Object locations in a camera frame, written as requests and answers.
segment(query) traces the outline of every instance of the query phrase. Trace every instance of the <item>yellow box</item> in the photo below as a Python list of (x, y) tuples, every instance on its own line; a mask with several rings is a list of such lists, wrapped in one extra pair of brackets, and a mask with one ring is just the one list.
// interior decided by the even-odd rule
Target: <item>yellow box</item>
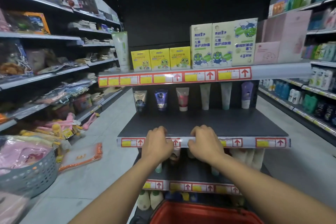
[(170, 70), (169, 48), (149, 50), (152, 71)]
[(171, 70), (190, 69), (190, 46), (169, 48)]
[(149, 50), (131, 52), (133, 68), (136, 72), (151, 71), (151, 57)]

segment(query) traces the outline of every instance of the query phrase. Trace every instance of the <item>red basket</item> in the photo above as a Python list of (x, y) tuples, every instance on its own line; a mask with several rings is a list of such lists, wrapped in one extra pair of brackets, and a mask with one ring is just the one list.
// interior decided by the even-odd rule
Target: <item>red basket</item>
[(165, 201), (154, 212), (150, 224), (263, 224), (254, 213), (208, 205)]

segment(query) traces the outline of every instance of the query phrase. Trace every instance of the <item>gray plastic basket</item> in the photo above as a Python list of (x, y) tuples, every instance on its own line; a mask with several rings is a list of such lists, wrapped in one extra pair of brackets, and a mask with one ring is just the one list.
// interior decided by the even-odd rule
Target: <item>gray plastic basket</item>
[(29, 167), (0, 169), (10, 170), (9, 173), (0, 175), (0, 189), (11, 193), (28, 193), (31, 197), (44, 192), (57, 178), (53, 150)]

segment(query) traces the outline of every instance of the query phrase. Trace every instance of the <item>small pink box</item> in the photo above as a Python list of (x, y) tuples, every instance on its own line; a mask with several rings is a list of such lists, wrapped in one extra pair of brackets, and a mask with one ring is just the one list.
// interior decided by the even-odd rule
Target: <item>small pink box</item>
[(254, 65), (275, 64), (278, 62), (280, 42), (255, 44)]

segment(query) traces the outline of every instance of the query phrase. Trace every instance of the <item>hand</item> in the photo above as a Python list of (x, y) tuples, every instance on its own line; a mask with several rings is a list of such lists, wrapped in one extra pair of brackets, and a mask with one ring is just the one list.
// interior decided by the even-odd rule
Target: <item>hand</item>
[(211, 127), (196, 126), (191, 131), (191, 135), (196, 137), (196, 140), (195, 142), (189, 140), (188, 147), (197, 159), (213, 166), (218, 157), (228, 156), (224, 153), (223, 145)]
[(166, 141), (166, 133), (163, 126), (149, 130), (142, 146), (141, 158), (150, 159), (155, 167), (169, 158), (174, 150), (174, 143)]

